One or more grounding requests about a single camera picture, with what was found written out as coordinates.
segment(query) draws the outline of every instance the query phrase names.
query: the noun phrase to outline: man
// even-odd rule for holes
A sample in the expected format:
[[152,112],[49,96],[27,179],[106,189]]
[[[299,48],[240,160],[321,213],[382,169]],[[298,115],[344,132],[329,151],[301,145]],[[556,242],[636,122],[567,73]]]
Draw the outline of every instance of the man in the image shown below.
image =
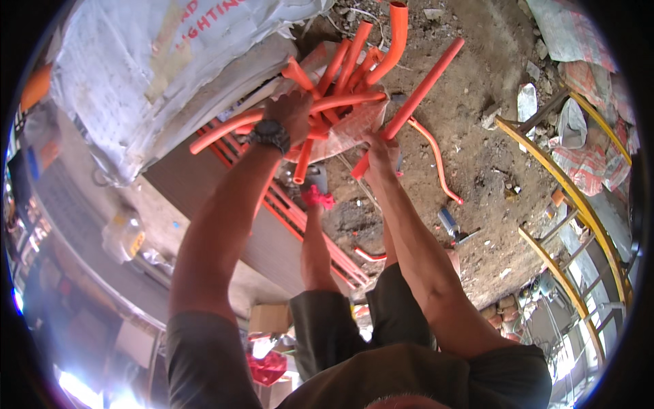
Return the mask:
[[[297,91],[266,101],[250,148],[186,232],[167,328],[173,408],[260,407],[228,285],[268,175],[307,137],[311,103]],[[314,188],[305,196],[300,275],[306,291],[290,301],[305,383],[280,408],[545,408],[551,380],[541,350],[504,339],[473,307],[396,177],[397,143],[374,135],[366,141],[365,178],[384,214],[387,252],[386,268],[368,294],[373,339],[361,339],[330,275],[320,225],[324,192]],[[432,348],[432,333],[440,352]]]

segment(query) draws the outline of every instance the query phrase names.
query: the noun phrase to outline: dirt floor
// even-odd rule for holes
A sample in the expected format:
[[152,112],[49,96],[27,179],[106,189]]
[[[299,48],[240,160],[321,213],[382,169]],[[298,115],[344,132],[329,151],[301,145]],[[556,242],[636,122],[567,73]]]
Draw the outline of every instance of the dirt floor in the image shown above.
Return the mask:
[[[353,34],[363,15],[356,14],[355,21],[348,21],[348,14],[341,14],[343,7],[374,14],[384,25],[387,39],[390,38],[388,3],[339,0],[330,16],[340,29]],[[442,16],[428,20],[423,9],[443,10]],[[480,233],[455,247],[461,260],[464,290],[478,308],[518,290],[540,271],[541,260],[520,238],[517,227],[525,222],[538,237],[553,226],[543,211],[557,186],[554,178],[531,155],[522,153],[504,132],[488,131],[479,124],[482,112],[493,103],[501,106],[504,118],[517,119],[518,87],[530,82],[525,71],[528,60],[544,69],[552,80],[545,84],[548,77],[541,75],[543,78],[536,83],[539,99],[543,96],[546,100],[547,91],[551,93],[542,88],[555,84],[556,72],[549,58],[539,59],[534,50],[538,39],[535,28],[533,19],[516,0],[410,1],[409,35],[401,67],[383,78],[389,94],[408,96],[454,37],[466,40],[414,113],[438,141],[447,184],[464,199],[464,204],[456,204],[442,191],[431,148],[416,130],[406,124],[397,138],[404,155],[404,176],[400,180],[437,239],[444,245],[451,241],[444,229],[439,229],[437,212],[441,207],[451,212],[464,231],[481,227]],[[303,30],[299,27],[294,33],[300,37]],[[298,39],[298,46],[306,54],[319,41],[339,41],[342,36],[327,19],[318,17],[304,38]],[[369,41],[379,44],[379,40],[376,24]],[[399,106],[401,103],[389,103],[386,120]],[[546,131],[552,132],[552,128],[543,128],[543,133]],[[354,149],[344,155],[352,164],[358,160]],[[381,271],[381,263],[365,263],[353,248],[383,253],[380,214],[349,176],[342,161],[330,158],[325,163],[337,204],[325,214],[324,230],[374,276]],[[507,184],[520,187],[520,193],[508,192]],[[560,248],[560,242],[548,245],[548,250],[555,254]]]

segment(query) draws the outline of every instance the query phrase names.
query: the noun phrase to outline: wristwatch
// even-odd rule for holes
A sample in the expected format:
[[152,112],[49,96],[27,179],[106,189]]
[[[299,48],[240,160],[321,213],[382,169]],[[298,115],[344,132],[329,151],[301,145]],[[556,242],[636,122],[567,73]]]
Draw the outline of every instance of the wristwatch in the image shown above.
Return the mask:
[[250,142],[274,145],[284,156],[290,149],[290,135],[276,120],[264,119],[248,135]]

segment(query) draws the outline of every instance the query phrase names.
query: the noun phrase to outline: man's right hand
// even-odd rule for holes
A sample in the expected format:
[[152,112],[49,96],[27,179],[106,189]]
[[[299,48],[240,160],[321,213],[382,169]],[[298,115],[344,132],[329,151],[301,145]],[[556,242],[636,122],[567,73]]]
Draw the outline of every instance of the man's right hand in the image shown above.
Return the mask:
[[309,135],[309,110],[313,96],[309,92],[293,91],[277,101],[268,98],[264,103],[264,119],[276,120],[290,136],[292,147],[304,142]]
[[363,135],[365,142],[370,145],[368,149],[368,160],[370,167],[364,173],[366,182],[375,189],[382,179],[395,178],[400,157],[400,144],[397,139],[382,141],[379,135],[366,133]]

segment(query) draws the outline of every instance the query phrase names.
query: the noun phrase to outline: cardboard box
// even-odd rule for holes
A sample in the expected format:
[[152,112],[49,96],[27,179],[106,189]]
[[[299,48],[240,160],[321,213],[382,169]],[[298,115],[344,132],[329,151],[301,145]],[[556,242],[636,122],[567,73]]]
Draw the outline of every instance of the cardboard box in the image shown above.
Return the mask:
[[286,334],[293,323],[288,303],[260,304],[250,309],[249,334]]

